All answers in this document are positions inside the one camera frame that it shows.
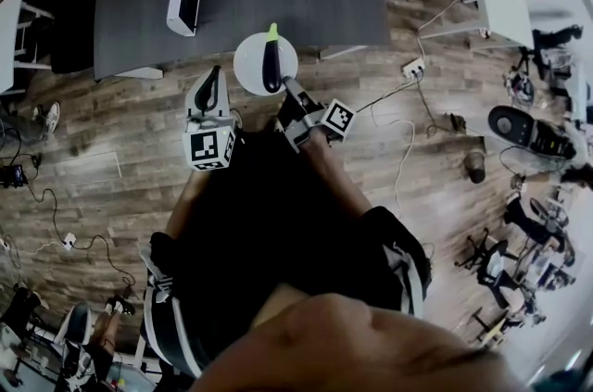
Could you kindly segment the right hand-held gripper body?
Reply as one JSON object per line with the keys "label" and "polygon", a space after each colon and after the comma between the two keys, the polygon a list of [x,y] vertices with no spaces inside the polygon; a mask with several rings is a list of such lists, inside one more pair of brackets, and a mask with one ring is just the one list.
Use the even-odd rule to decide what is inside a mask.
{"label": "right hand-held gripper body", "polygon": [[287,94],[277,120],[288,144],[298,153],[315,128],[325,133],[328,142],[342,142],[355,117],[355,111],[337,99],[324,105],[306,92],[300,92]]}

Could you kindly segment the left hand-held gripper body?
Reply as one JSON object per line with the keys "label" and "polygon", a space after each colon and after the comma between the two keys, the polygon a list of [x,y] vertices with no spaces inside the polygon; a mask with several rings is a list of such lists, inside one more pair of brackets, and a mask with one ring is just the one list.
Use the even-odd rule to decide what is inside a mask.
{"label": "left hand-held gripper body", "polygon": [[195,171],[228,168],[236,142],[237,120],[230,110],[202,112],[188,108],[183,133],[187,164]]}

